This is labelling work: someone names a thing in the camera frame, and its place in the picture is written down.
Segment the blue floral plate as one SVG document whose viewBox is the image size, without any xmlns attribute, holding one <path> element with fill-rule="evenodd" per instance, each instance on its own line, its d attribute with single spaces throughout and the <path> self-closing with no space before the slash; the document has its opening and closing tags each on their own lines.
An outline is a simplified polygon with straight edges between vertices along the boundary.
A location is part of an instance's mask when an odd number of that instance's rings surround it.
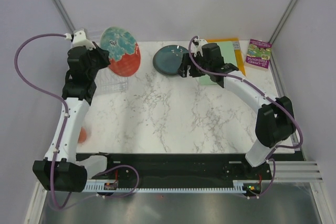
<svg viewBox="0 0 336 224">
<path fill-rule="evenodd" d="M 182 56 L 188 53 L 188 50 L 180 45 L 168 45 L 159 49 L 153 57 L 154 68 L 174 68 L 178 69 Z"/>
</svg>

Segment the pink rimmed teal plate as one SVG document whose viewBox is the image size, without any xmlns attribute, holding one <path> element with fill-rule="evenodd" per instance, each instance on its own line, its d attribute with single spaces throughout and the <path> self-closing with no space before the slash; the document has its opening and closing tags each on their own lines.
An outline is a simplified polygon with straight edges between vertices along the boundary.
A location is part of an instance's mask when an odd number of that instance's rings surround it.
<svg viewBox="0 0 336 224">
<path fill-rule="evenodd" d="M 100 47 L 109 52 L 109 69 L 121 77 L 134 75 L 141 64 L 140 47 L 131 33 L 120 27 L 107 28 L 100 38 Z"/>
</svg>

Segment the grey plate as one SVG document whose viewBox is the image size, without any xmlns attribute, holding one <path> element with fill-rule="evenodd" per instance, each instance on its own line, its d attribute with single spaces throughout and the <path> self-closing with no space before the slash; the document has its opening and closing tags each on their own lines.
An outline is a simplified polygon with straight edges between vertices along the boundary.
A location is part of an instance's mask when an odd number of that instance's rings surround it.
<svg viewBox="0 0 336 224">
<path fill-rule="evenodd" d="M 165 75 L 165 76 L 169 76 L 169 77 L 172 77 L 172 76 L 179 76 L 179 73 L 178 73 L 178 70 L 177 69 L 172 69 L 172 68 L 158 68 L 156 67 L 155 70 L 162 74 L 162 75 Z"/>
</svg>

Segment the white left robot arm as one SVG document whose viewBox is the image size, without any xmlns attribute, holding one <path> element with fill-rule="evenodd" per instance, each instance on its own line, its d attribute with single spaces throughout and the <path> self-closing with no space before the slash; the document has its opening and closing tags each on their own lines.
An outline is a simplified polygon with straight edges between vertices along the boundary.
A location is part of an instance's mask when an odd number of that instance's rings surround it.
<svg viewBox="0 0 336 224">
<path fill-rule="evenodd" d="M 94 155 L 78 162 L 76 149 L 84 118 L 96 90 L 95 78 L 106 68 L 109 53 L 96 46 L 68 51 L 69 69 L 62 89 L 62 110 L 52 143 L 41 161 L 34 161 L 33 173 L 49 191 L 81 192 L 86 182 L 97 174 L 111 178 L 115 165 L 102 155 Z"/>
</svg>

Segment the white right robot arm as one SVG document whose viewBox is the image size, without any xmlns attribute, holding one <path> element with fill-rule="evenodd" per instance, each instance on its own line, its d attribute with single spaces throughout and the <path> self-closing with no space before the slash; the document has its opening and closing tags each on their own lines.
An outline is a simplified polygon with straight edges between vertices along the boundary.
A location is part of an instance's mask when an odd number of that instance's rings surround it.
<svg viewBox="0 0 336 224">
<path fill-rule="evenodd" d="M 259 173 L 259 165 L 270 158 L 277 144 L 296 131 L 292 103 L 287 97 L 268 96 L 232 63 L 226 63 L 220 47 L 203 39 L 193 38 L 183 54 L 177 73 L 182 77 L 209 76 L 210 80 L 244 101 L 256 114 L 256 140 L 240 166 L 248 179 Z"/>
</svg>

